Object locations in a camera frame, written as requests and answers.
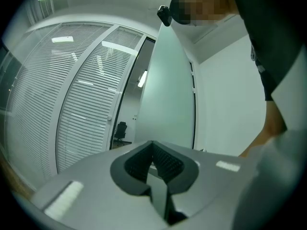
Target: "doorway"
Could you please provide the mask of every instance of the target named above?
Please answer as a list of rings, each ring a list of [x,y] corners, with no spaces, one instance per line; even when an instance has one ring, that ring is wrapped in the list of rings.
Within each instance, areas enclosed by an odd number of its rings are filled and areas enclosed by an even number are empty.
[[[110,149],[119,148],[134,142],[135,124],[144,89],[141,79],[144,74],[145,77],[143,79],[146,78],[154,44],[154,40],[147,38],[134,63],[116,114],[116,125],[113,127]]]

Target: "black rubber padding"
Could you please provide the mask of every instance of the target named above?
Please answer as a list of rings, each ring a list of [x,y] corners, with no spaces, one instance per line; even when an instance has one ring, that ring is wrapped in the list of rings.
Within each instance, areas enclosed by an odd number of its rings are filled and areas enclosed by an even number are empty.
[[[181,212],[176,211],[172,197],[171,197],[171,194],[169,193],[169,191],[167,192],[167,196],[166,196],[164,219],[170,225],[174,225],[174,224],[176,224],[176,223],[178,223],[182,220],[187,219],[186,215],[184,215]]]
[[[171,0],[169,11],[172,18],[179,24],[186,25],[191,23],[191,16],[185,8],[184,0]]]
[[[116,158],[111,164],[110,173],[114,183],[130,195],[151,197],[151,188],[146,184],[152,163],[151,144],[152,141],[148,141]]]
[[[170,195],[186,192],[199,174],[192,159],[157,141],[148,141],[115,159],[110,168],[111,177],[128,194],[150,196],[151,189],[146,180],[152,162]]]
[[[170,195],[186,192],[198,177],[196,162],[157,141],[152,147],[153,162]]]

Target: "person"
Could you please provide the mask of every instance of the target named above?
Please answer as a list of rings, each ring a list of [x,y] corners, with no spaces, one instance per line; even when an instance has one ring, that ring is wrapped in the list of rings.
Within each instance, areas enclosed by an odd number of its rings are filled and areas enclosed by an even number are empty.
[[[266,116],[261,132],[240,154],[241,157],[246,157],[250,148],[263,145],[286,130],[272,92],[290,69],[301,44],[293,32],[293,25],[276,10],[275,5],[274,0],[172,0],[170,4],[171,15],[180,24],[213,23],[229,14],[239,14],[244,20],[251,39],[251,58],[256,63],[264,88]]]

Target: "door frame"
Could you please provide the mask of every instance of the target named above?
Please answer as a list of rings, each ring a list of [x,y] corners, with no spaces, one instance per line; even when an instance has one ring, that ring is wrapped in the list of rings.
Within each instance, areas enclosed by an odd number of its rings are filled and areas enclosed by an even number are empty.
[[[118,84],[118,87],[116,89],[115,95],[114,95],[114,99],[110,108],[110,112],[107,118],[107,122],[106,122],[106,129],[105,129],[105,135],[104,135],[104,140],[102,143],[102,151],[107,151],[110,150],[111,145],[113,144],[113,135],[114,135],[114,130],[116,127],[116,122],[117,122],[117,117],[118,117],[118,113],[119,113],[119,109],[121,106],[121,101],[122,98],[124,96],[130,75],[132,73],[134,64],[140,54],[141,48],[144,44],[144,42],[146,41],[146,38],[148,36],[146,34],[143,34],[143,36],[141,37],[140,41],[138,42],[137,46],[135,47],[135,50],[138,52],[137,55],[131,55],[129,62],[127,64],[128,67],[126,67],[124,73],[120,82]]]
[[[194,79],[194,67],[193,63],[189,60],[190,66],[191,66],[191,75],[192,75],[192,81],[193,81],[193,95],[194,95],[194,130],[193,130],[193,141],[192,141],[192,149],[195,147],[195,133],[196,133],[196,86],[195,86],[195,79]]]

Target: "white label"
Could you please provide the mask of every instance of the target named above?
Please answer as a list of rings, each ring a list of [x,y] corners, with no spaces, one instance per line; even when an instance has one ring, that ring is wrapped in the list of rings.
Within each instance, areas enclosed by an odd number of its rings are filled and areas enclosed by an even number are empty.
[[[45,210],[45,214],[59,221],[72,206],[82,189],[82,183],[76,181],[72,182]]]
[[[225,161],[218,161],[216,163],[216,166],[220,167],[222,169],[225,169],[225,170],[233,171],[233,172],[238,172],[240,167],[241,167],[240,165],[228,163],[228,162],[225,162]]]

